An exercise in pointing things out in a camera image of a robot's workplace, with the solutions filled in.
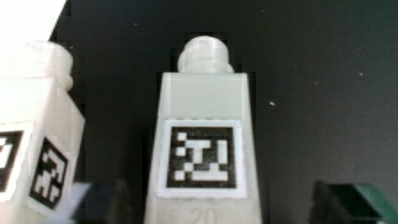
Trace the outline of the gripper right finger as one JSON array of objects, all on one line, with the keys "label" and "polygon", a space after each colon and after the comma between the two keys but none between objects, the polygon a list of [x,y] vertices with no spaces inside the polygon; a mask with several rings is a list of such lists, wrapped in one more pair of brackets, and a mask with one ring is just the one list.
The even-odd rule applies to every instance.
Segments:
[{"label": "gripper right finger", "polygon": [[398,224],[398,209],[371,184],[314,182],[309,224]]}]

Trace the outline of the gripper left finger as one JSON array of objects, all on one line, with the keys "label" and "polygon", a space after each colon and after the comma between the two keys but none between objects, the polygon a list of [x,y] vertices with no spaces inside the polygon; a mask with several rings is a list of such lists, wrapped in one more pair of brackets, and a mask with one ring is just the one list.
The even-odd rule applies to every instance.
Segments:
[{"label": "gripper left finger", "polygon": [[131,224],[127,186],[76,182],[55,209],[55,224]]}]

